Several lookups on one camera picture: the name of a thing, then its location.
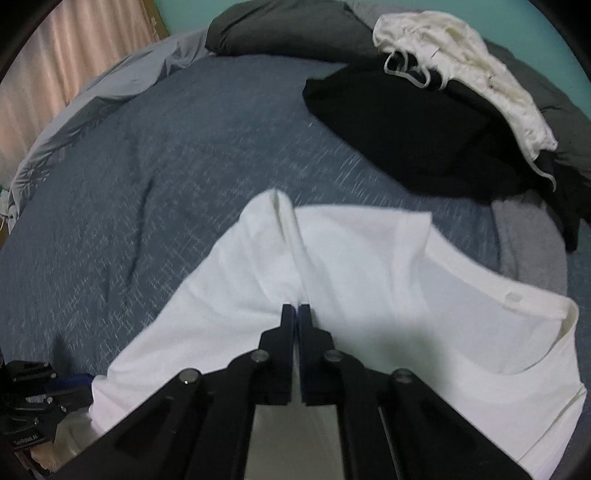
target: curtain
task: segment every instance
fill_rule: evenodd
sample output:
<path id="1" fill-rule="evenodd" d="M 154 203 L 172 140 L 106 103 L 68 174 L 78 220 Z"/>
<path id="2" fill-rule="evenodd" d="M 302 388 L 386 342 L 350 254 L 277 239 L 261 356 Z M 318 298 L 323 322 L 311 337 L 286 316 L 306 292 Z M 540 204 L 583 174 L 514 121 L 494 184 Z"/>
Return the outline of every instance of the curtain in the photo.
<path id="1" fill-rule="evenodd" d="M 0 186 L 88 80 L 160 39 L 160 16 L 145 1 L 63 0 L 37 28 L 0 83 Z"/>

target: bedsheet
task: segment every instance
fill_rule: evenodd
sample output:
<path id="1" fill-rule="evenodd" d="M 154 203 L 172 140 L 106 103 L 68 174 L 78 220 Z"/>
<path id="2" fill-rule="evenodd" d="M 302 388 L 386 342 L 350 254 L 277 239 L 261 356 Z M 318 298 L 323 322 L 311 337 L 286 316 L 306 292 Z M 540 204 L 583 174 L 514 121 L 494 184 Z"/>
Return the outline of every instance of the bedsheet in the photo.
<path id="1" fill-rule="evenodd" d="M 52 153 L 62 161 L 0 251 L 6 360 L 49 359 L 60 372 L 104 373 L 247 202 L 270 188 L 295 205 L 429 210 L 453 245 L 496 270 L 490 208 L 410 194 L 308 113 L 306 79 L 338 68 L 284 57 L 204 58 Z M 584 225 L 569 264 L 587 384 L 589 244 Z M 590 426 L 588 401 L 585 409 L 581 438 Z"/>

